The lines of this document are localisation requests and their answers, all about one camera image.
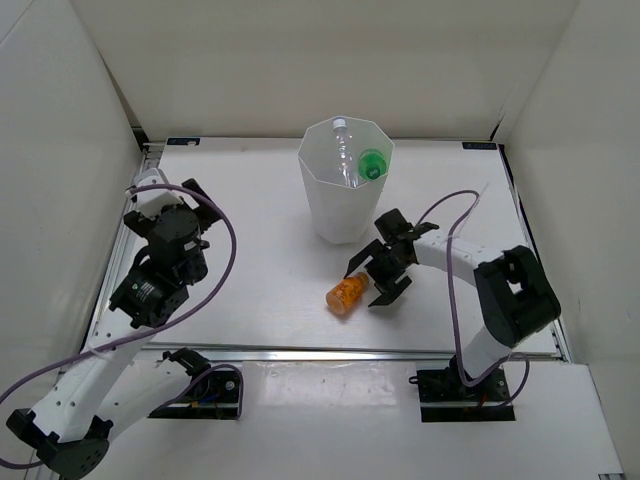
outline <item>white cup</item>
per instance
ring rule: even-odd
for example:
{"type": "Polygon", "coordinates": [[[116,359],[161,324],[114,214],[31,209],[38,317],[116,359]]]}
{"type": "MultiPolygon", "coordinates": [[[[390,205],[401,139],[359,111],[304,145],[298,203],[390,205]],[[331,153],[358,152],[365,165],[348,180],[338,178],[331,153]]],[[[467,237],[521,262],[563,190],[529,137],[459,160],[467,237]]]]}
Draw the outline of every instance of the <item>white cup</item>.
{"type": "Polygon", "coordinates": [[[374,122],[340,118],[344,118],[352,136],[352,157],[358,161],[363,153],[373,150],[381,154],[386,168],[375,180],[360,177],[362,183],[357,187],[347,186],[335,174],[340,158],[334,119],[307,129],[298,151],[298,161],[311,210],[311,222],[318,235],[334,244],[357,242],[371,223],[393,152],[393,142],[374,122]]]}

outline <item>bottle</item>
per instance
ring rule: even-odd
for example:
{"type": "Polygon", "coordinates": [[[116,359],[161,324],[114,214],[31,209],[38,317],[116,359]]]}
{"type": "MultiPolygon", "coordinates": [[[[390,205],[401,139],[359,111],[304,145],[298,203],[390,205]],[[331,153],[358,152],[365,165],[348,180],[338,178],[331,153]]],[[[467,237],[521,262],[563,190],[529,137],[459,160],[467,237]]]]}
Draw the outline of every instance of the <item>bottle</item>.
{"type": "Polygon", "coordinates": [[[358,173],[358,162],[351,154],[351,140],[353,137],[347,129],[347,121],[343,117],[333,119],[333,133],[338,145],[338,161],[340,173],[346,187],[357,188],[363,181],[358,173]]]}
{"type": "Polygon", "coordinates": [[[363,272],[345,278],[327,293],[329,310],[336,315],[344,315],[360,300],[368,285],[369,277],[363,272]]]}

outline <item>wire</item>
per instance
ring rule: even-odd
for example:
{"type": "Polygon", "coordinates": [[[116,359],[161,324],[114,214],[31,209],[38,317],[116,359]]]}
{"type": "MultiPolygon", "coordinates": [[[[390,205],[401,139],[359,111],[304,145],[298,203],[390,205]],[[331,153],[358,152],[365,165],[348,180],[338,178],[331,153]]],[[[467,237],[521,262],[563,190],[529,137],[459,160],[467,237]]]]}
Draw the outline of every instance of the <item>wire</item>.
{"type": "Polygon", "coordinates": [[[483,380],[485,380],[489,375],[491,375],[491,373],[496,368],[498,368],[503,363],[505,363],[507,361],[510,361],[510,360],[511,361],[523,360],[525,362],[525,373],[524,373],[524,376],[522,378],[522,382],[520,383],[520,386],[514,392],[514,394],[511,395],[511,397],[509,397],[507,400],[505,400],[501,404],[496,405],[495,407],[491,407],[491,408],[504,407],[504,406],[508,405],[509,403],[511,403],[513,400],[515,400],[516,397],[518,397],[518,395],[520,395],[520,393],[524,389],[524,386],[525,386],[525,384],[526,384],[526,382],[527,382],[527,380],[529,378],[529,371],[530,371],[530,368],[531,368],[529,358],[526,357],[523,354],[520,354],[520,353],[515,353],[515,354],[512,354],[512,355],[508,355],[506,357],[502,357],[502,358],[498,359],[497,361],[495,361],[489,368],[487,368],[484,372],[482,372],[476,378],[474,378],[472,380],[467,380],[467,374],[466,374],[466,372],[464,370],[464,365],[462,363],[462,339],[461,339],[461,335],[460,335],[460,322],[459,322],[459,319],[458,319],[458,306],[457,306],[457,303],[456,303],[456,293],[455,293],[455,288],[454,288],[454,284],[453,284],[453,278],[454,278],[454,275],[453,275],[453,255],[452,255],[453,236],[455,234],[456,229],[458,228],[458,225],[460,225],[463,221],[465,221],[465,219],[475,209],[476,205],[478,204],[478,201],[480,200],[480,194],[478,192],[476,192],[475,190],[459,190],[457,192],[453,192],[453,193],[450,193],[448,195],[445,195],[440,200],[438,200],[436,203],[431,205],[431,207],[429,207],[426,212],[424,212],[424,214],[420,217],[420,220],[418,220],[418,224],[422,223],[422,221],[425,219],[425,217],[427,215],[429,215],[429,213],[431,213],[441,203],[445,202],[446,200],[449,200],[450,198],[456,197],[458,195],[473,195],[475,197],[475,200],[474,200],[473,204],[471,205],[471,207],[469,207],[469,209],[467,209],[462,215],[460,215],[460,217],[458,217],[458,219],[455,222],[453,222],[453,225],[451,225],[451,228],[449,228],[449,232],[447,234],[447,251],[446,251],[447,285],[448,285],[448,288],[449,288],[449,306],[451,307],[451,322],[453,324],[453,339],[454,339],[455,349],[456,349],[456,364],[457,364],[457,367],[458,367],[458,375],[460,376],[460,381],[462,382],[462,384],[465,387],[472,388],[472,387],[475,387],[476,385],[480,384],[483,380]]]}
{"type": "MultiPolygon", "coordinates": [[[[129,191],[132,195],[135,195],[135,194],[150,191],[150,190],[175,190],[178,192],[182,192],[186,195],[191,196],[194,200],[202,202],[203,204],[207,205],[209,208],[212,208],[220,216],[221,220],[224,222],[225,226],[227,227],[227,230],[229,231],[229,236],[231,237],[231,253],[229,255],[229,262],[227,263],[227,267],[222,273],[220,280],[218,280],[218,283],[216,283],[216,285],[213,287],[211,292],[209,292],[209,294],[202,301],[200,301],[200,303],[198,303],[193,308],[191,308],[187,312],[180,315],[175,320],[167,322],[161,327],[150,329],[145,332],[129,335],[128,337],[120,338],[112,342],[105,343],[103,345],[94,346],[90,351],[82,352],[77,355],[73,355],[71,357],[67,357],[65,359],[59,360],[55,363],[52,363],[51,365],[48,365],[39,370],[36,370],[35,372],[30,373],[29,375],[21,378],[16,383],[11,385],[2,395],[0,395],[0,405],[2,405],[2,403],[4,403],[4,401],[17,389],[22,387],[24,384],[30,382],[34,378],[39,377],[40,375],[44,375],[45,373],[51,372],[52,370],[56,370],[65,365],[69,365],[70,363],[78,362],[80,360],[85,360],[95,355],[95,352],[105,352],[107,350],[115,349],[122,345],[126,345],[127,343],[135,342],[137,340],[141,340],[143,338],[147,338],[152,335],[157,335],[160,332],[164,332],[165,330],[175,327],[179,323],[184,322],[186,319],[188,319],[195,313],[202,310],[202,308],[204,308],[204,306],[207,305],[213,299],[213,297],[215,297],[218,294],[222,286],[225,284],[225,282],[227,281],[227,278],[229,278],[229,274],[231,273],[231,269],[233,268],[233,264],[235,263],[235,260],[236,260],[238,242],[237,242],[235,230],[233,229],[231,222],[229,221],[227,216],[224,214],[224,212],[220,210],[220,208],[211,199],[205,197],[204,195],[200,195],[197,192],[189,190],[188,188],[181,187],[179,185],[172,185],[169,183],[158,183],[155,185],[145,185],[142,187],[133,188],[129,191]]],[[[239,373],[239,370],[236,367],[233,367],[232,365],[229,365],[228,367],[231,368],[231,370],[236,371],[236,373],[239,373]]],[[[211,372],[213,370],[214,370],[214,367],[210,368],[205,373],[200,375],[196,380],[200,380],[201,377],[203,377],[207,372],[211,372]]],[[[22,464],[13,463],[0,457],[0,466],[11,469],[11,470],[27,470],[29,468],[39,467],[40,465],[42,465],[42,463],[43,462],[22,463],[22,464]]]]}

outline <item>white tabletop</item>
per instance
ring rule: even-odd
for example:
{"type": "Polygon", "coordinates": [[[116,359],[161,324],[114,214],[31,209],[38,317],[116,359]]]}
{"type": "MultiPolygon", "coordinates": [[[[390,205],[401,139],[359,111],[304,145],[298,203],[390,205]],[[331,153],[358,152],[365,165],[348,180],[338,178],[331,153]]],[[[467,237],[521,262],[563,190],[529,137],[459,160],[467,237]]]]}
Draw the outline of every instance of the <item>white tabletop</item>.
{"type": "MultiPolygon", "coordinates": [[[[371,228],[360,243],[335,246],[318,237],[297,161],[299,140],[202,138],[198,146],[167,146],[160,168],[172,183],[195,178],[224,210],[238,236],[235,268],[219,296],[194,318],[155,338],[191,345],[252,345],[331,349],[451,351],[453,336],[444,273],[409,270],[413,284],[389,307],[366,308],[348,318],[327,309],[325,293],[347,262],[378,236],[373,220],[397,207],[415,222],[433,202],[454,190],[484,189],[461,237],[508,249],[525,244],[498,151],[464,150],[460,142],[398,141],[371,228]]],[[[428,220],[448,228],[472,198],[442,205],[428,220]]],[[[204,236],[209,275],[190,288],[183,309],[199,301],[226,266],[230,242],[220,222],[204,236]]],[[[135,250],[144,245],[137,240],[135,250]]],[[[129,262],[123,262],[128,269],[129,262]]],[[[463,342],[483,322],[477,293],[456,282],[463,342]]],[[[555,353],[547,328],[522,351],[555,353]]]]}
{"type": "MultiPolygon", "coordinates": [[[[142,420],[88,480],[597,480],[621,472],[588,367],[534,362],[515,422],[421,423],[415,364],[242,366],[235,421],[142,420]]],[[[506,366],[510,388],[521,364],[506,366]]],[[[122,382],[135,383],[135,368],[122,382]]]]}

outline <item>small orange bottle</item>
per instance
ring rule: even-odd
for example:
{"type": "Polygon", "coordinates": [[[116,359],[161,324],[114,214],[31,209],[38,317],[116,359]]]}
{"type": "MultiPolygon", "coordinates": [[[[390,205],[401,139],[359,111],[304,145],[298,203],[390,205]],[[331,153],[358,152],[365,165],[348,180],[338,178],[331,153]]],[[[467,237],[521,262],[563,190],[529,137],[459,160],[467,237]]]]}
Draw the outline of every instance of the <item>small orange bottle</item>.
{"type": "Polygon", "coordinates": [[[366,273],[347,277],[327,293],[327,305],[336,315],[344,315],[358,302],[369,285],[366,273]]]}

